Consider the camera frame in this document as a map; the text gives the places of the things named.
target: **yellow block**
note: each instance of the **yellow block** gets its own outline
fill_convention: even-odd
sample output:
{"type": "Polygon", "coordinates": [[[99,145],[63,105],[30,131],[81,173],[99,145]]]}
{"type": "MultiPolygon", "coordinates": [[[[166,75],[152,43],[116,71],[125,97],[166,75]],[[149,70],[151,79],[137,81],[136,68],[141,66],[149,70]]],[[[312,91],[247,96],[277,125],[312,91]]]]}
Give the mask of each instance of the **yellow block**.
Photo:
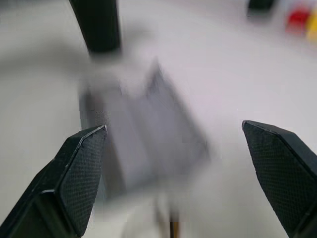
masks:
{"type": "Polygon", "coordinates": [[[310,41],[317,42],[317,11],[315,10],[307,21],[306,37],[310,41]]]}

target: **white table surface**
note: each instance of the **white table surface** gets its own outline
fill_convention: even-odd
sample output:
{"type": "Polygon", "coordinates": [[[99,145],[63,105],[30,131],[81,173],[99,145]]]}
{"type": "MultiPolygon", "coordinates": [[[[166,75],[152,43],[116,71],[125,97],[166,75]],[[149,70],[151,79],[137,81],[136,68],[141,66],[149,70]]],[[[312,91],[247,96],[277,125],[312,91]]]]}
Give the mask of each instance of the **white table surface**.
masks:
{"type": "MultiPolygon", "coordinates": [[[[255,176],[244,119],[296,132],[317,151],[317,46],[245,19],[241,2],[121,0],[124,57],[92,64],[69,3],[0,14],[0,222],[80,130],[82,78],[115,75],[140,93],[158,60],[212,150],[181,204],[184,237],[286,238],[255,176]]],[[[94,215],[87,238],[121,237],[140,196],[94,215]]]]}

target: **black cylinder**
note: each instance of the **black cylinder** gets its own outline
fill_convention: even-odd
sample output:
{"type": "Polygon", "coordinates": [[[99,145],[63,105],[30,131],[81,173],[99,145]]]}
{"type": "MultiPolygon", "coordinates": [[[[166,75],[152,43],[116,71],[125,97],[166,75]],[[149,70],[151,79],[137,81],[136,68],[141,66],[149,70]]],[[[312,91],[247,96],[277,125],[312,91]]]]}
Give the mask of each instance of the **black cylinder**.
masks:
{"type": "Polygon", "coordinates": [[[91,53],[120,48],[116,0],[70,0],[91,53]]]}

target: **black object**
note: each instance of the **black object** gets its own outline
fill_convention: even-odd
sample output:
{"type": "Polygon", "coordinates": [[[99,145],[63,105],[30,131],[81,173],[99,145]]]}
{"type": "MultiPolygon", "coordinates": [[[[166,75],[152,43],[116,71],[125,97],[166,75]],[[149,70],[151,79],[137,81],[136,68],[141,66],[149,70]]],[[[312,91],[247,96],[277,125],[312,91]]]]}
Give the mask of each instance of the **black object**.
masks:
{"type": "Polygon", "coordinates": [[[69,0],[87,48],[105,53],[120,47],[116,0],[69,0]]]}
{"type": "Polygon", "coordinates": [[[277,0],[250,0],[248,14],[265,14],[271,11],[277,0]]]}
{"type": "Polygon", "coordinates": [[[100,181],[105,126],[68,138],[0,227],[0,238],[76,238],[87,228],[100,181]]]}
{"type": "Polygon", "coordinates": [[[290,238],[317,237],[317,156],[294,133],[242,125],[260,185],[290,238]]]}

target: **red object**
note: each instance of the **red object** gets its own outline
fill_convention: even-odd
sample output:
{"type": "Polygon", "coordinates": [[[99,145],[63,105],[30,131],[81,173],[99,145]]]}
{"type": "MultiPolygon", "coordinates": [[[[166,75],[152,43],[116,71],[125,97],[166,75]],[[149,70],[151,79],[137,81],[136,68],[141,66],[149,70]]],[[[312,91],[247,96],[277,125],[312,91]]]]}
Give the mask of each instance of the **red object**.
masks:
{"type": "Polygon", "coordinates": [[[309,8],[298,7],[293,9],[288,17],[286,30],[292,33],[305,33],[308,18],[311,15],[309,8]]]}

